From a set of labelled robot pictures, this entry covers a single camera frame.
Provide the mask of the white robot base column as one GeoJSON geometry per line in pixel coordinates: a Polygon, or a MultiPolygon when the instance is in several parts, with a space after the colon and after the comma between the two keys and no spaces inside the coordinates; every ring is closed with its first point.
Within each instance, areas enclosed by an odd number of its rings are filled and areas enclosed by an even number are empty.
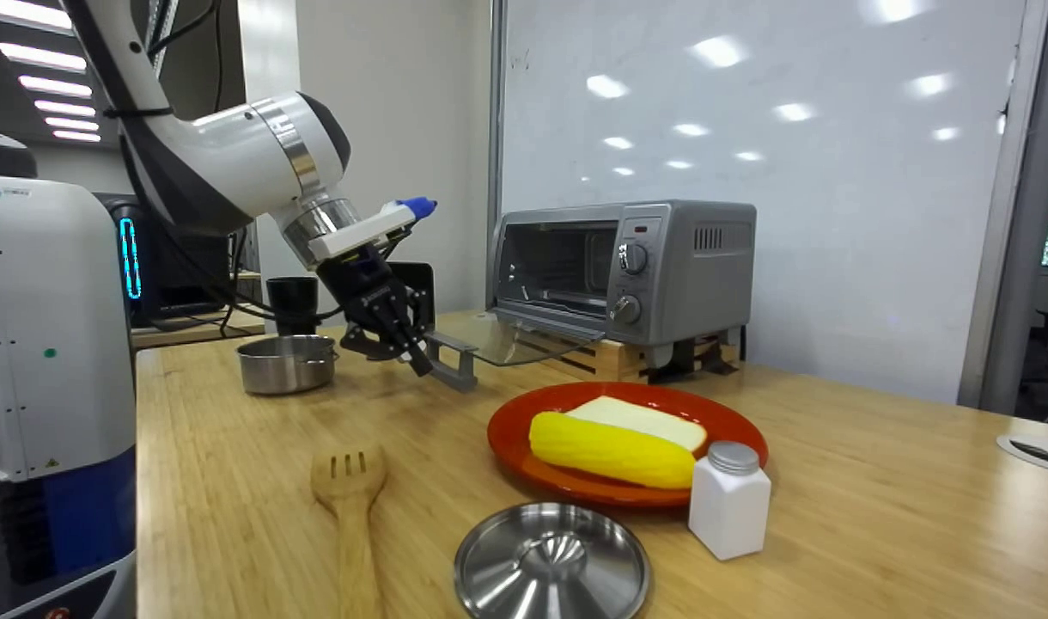
{"type": "Polygon", "coordinates": [[[135,441],[113,218],[0,177],[0,619],[135,619],[135,441]]]}

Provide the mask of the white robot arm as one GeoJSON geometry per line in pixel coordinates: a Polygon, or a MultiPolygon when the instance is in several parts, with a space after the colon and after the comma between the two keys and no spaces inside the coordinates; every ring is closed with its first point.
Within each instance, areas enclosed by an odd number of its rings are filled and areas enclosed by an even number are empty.
{"type": "Polygon", "coordinates": [[[236,105],[181,121],[141,49],[128,0],[63,0],[111,114],[119,121],[141,195],[176,227],[231,234],[272,218],[294,260],[329,291],[353,349],[429,374],[424,330],[390,248],[436,202],[405,195],[357,218],[341,195],[349,140],[309,92],[236,105]]]}

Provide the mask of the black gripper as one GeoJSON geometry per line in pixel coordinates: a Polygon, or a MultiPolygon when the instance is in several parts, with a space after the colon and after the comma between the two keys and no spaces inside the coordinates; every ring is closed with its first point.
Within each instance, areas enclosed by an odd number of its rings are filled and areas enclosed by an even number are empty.
{"type": "Polygon", "coordinates": [[[343,315],[341,349],[365,358],[387,358],[402,350],[402,363],[417,374],[429,374],[433,363],[424,350],[419,334],[400,330],[387,311],[390,269],[379,248],[357,248],[343,260],[329,260],[315,269],[321,283],[334,294],[335,311],[343,315]]]}

